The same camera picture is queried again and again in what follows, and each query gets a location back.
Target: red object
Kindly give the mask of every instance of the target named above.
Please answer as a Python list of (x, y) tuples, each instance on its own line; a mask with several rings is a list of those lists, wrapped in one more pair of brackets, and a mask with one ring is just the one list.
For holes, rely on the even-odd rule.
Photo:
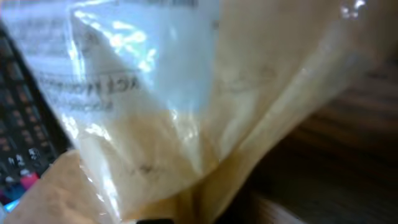
[(20, 182), (21, 185), (28, 190), (35, 184), (36, 180), (39, 180), (39, 176), (36, 173), (32, 173), (21, 178)]

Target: transparent packaging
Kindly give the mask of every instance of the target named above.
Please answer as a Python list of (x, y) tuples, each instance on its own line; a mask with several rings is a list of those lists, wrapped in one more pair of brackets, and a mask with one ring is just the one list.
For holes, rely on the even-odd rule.
[(212, 223), (256, 162), (396, 45), (396, 1), (6, 1), (116, 222)]

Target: black object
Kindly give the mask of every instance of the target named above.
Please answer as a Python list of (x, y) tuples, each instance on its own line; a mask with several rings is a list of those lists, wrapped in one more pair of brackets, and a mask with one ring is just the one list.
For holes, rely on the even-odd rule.
[(159, 219), (159, 220), (141, 220), (137, 224), (174, 224), (171, 219)]
[(23, 172), (41, 175), (69, 146), (0, 24), (0, 188)]

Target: food package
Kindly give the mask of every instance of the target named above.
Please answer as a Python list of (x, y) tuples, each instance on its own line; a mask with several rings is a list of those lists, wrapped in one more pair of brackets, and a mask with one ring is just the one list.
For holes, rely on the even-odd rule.
[(397, 8), (6, 1), (2, 19), (115, 222), (212, 223), (275, 143), (393, 49)]

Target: black plastic crate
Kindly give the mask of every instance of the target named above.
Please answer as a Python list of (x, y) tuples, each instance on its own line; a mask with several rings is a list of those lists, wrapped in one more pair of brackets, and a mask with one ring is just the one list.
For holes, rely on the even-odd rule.
[(0, 30), (0, 188), (22, 172), (41, 175), (69, 146), (32, 76)]

